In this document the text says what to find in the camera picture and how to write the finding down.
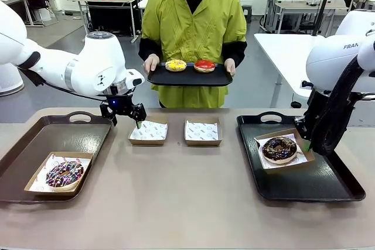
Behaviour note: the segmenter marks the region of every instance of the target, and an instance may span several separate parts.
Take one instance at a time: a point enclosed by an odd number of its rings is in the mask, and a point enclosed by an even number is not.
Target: gray floor
[[[48,47],[83,25],[82,20],[74,20],[74,16],[66,16],[61,12],[55,12],[55,15],[59,22],[53,25],[42,28],[27,28],[28,39],[37,42],[42,47]]]
[[[248,26],[246,57],[237,70],[233,84],[230,85],[230,93],[224,105],[226,108],[268,108],[270,106],[277,71],[254,40],[254,34],[258,32],[260,32],[258,22],[253,21]],[[84,29],[80,28],[50,45],[49,48],[77,54],[83,48],[82,38],[84,35]],[[143,71],[142,60],[137,55],[139,41],[131,44],[129,37],[120,37],[119,40],[125,54],[127,68]],[[0,123],[25,122],[36,111],[47,107],[99,106],[99,102],[61,93],[47,86],[37,88],[27,78],[24,81],[26,86],[24,90],[0,98]],[[281,87],[277,108],[289,108],[292,99],[293,93],[290,87],[284,83]],[[297,101],[301,102],[303,107],[307,106],[306,101]],[[151,85],[148,82],[137,87],[134,102],[142,102],[146,107],[159,106],[157,93],[151,90]],[[351,125],[375,125],[375,115],[371,114],[374,110],[375,105],[372,102],[358,103],[352,116]]]

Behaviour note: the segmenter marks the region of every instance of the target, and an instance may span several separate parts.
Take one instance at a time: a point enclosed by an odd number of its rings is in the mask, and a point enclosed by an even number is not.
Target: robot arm
[[[308,57],[313,92],[296,127],[321,155],[330,155],[341,140],[355,103],[375,93],[374,22],[371,11],[350,12],[337,35],[320,37]]]
[[[13,64],[35,85],[48,84],[83,96],[106,97],[102,114],[114,123],[116,114],[128,115],[137,122],[145,120],[143,105],[131,102],[132,91],[145,79],[138,71],[125,68],[124,54],[114,35],[90,33],[83,50],[75,55],[45,49],[27,39],[22,19],[1,1],[0,15],[7,22],[0,26],[0,64]]]

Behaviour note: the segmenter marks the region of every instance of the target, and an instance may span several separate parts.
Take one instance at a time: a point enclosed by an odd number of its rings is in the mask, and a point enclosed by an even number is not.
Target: person's left hand
[[[230,75],[232,77],[234,77],[234,75],[236,74],[236,63],[234,62],[234,60],[233,59],[227,59],[224,62],[224,66],[225,66],[226,70],[230,73]]]

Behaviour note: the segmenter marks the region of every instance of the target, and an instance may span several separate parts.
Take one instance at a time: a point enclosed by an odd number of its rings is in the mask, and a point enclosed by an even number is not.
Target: patterned paper
[[[86,158],[71,158],[71,157],[60,157],[56,155],[51,155],[50,158],[48,158],[46,164],[41,169],[41,171],[36,176],[34,183],[30,187],[30,191],[38,191],[38,192],[44,192],[44,193],[52,193],[54,192],[53,189],[46,184],[46,176],[47,173],[50,172],[55,166],[69,161],[76,161],[81,163],[83,166],[83,170],[85,173],[87,166],[90,164],[90,159]]]
[[[287,138],[290,138],[291,140],[293,140],[295,143],[296,143],[296,140],[295,140],[295,136],[294,134],[289,134],[289,135],[283,135],[283,136],[279,136],[279,137],[287,137]],[[274,164],[274,163],[271,163],[269,162],[263,155],[263,146],[264,144],[272,139],[272,138],[268,138],[268,139],[262,139],[262,140],[258,140],[258,139],[255,139],[258,143],[259,143],[259,157],[260,157],[260,160],[262,162],[262,166],[263,166],[263,169],[275,169],[275,168],[280,168],[280,167],[284,167],[284,166],[294,166],[294,165],[298,165],[298,164],[301,164],[301,163],[304,163],[304,162],[307,162],[308,160],[306,159],[304,153],[302,152],[301,148],[298,146],[298,144],[296,143],[297,145],[297,156],[290,162],[286,163],[286,164],[281,164],[281,165],[278,165],[278,164]]]
[[[186,121],[185,138],[189,141],[217,141],[219,139],[217,123],[206,124]]]
[[[167,131],[168,124],[144,121],[141,129],[134,128],[129,138],[143,141],[165,140]]]

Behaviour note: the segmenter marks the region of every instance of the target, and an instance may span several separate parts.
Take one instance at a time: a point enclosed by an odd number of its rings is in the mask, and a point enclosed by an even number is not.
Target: person's right hand
[[[160,63],[159,57],[155,54],[151,54],[145,60],[145,63],[143,64],[143,68],[145,69],[146,73],[149,74],[150,71],[154,71],[156,69],[156,66],[159,63]]]

